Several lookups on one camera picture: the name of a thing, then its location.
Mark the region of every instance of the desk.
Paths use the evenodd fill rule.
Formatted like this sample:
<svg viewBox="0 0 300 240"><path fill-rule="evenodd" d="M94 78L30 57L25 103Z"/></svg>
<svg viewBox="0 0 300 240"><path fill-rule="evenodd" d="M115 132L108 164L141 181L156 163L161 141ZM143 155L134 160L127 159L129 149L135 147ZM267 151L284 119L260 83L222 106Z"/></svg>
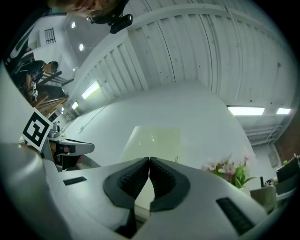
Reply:
<svg viewBox="0 0 300 240"><path fill-rule="evenodd" d="M281 200L287 199L289 197L291 197L296 191L296 188L294 188L293 190L283 193L283 194L276 194L276 201L279 202Z"/></svg>

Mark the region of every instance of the potted plant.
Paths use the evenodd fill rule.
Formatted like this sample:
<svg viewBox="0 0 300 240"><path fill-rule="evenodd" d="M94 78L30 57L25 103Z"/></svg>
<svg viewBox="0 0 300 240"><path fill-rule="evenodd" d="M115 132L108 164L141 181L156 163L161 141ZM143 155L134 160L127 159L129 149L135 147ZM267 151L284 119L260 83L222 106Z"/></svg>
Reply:
<svg viewBox="0 0 300 240"><path fill-rule="evenodd" d="M218 162L210 162L208 163L208 166L203 165L201 170L210 171L241 189L244 193L250 195L250 191L245 188L245 184L255 178L247 178L249 162L255 159L255 157L248 154L246 147L244 147L243 155L244 159L241 162L235 163L230 161L232 156L232 154L230 154Z"/></svg>

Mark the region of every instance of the hair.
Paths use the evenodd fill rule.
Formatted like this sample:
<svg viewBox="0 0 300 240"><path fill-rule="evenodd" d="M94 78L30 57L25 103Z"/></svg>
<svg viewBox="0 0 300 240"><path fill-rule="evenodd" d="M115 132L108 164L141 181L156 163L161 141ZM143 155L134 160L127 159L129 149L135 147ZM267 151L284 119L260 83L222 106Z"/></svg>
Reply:
<svg viewBox="0 0 300 240"><path fill-rule="evenodd" d="M58 69L58 62L52 61L52 62L49 62L48 64L52 64L52 66L51 66L51 72L56 73L57 69Z"/></svg>

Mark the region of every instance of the black vent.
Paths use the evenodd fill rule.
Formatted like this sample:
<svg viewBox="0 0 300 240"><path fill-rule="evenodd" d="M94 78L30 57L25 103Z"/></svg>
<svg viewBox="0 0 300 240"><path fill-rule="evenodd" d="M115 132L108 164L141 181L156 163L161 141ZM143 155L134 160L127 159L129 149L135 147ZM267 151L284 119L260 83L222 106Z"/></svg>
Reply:
<svg viewBox="0 0 300 240"><path fill-rule="evenodd" d="M146 164L140 165L138 168L134 169L132 172L119 178L118 186L128 195L132 196L134 199L138 197L145 182L148 179L149 165L148 161Z"/></svg>
<svg viewBox="0 0 300 240"><path fill-rule="evenodd" d="M71 184L75 184L75 183L78 183L78 182L83 182L83 181L86 181L87 179L85 177L79 177L79 178L72 178L72 179L68 179L68 180L64 180L64 184L66 186L68 185L71 185Z"/></svg>
<svg viewBox="0 0 300 240"><path fill-rule="evenodd" d="M250 220L238 209L238 207L228 198L220 198L217 204L223 210L229 221L232 223L239 235L249 231L254 225Z"/></svg>
<svg viewBox="0 0 300 240"><path fill-rule="evenodd" d="M150 161L150 169L150 179L154 188L155 199L171 192L176 184L175 177L153 161Z"/></svg>

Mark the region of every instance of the green leaves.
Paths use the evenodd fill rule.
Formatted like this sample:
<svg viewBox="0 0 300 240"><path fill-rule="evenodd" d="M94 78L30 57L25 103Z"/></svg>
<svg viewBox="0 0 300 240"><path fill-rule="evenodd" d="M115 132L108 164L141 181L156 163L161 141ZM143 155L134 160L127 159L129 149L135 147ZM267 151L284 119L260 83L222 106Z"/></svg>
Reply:
<svg viewBox="0 0 300 240"><path fill-rule="evenodd" d="M235 186L237 188L241 188L242 187L242 184L240 183L240 181L237 178L235 179Z"/></svg>
<svg viewBox="0 0 300 240"><path fill-rule="evenodd" d="M253 179L253 178L255 178L255 177L248 178L248 179L244 182L244 184L245 184L246 182L250 181L250 180Z"/></svg>
<svg viewBox="0 0 300 240"><path fill-rule="evenodd" d="M238 178L240 178L241 176L245 175L245 173L246 173L246 170L244 169L244 167L239 166L239 167L236 168L236 176Z"/></svg>

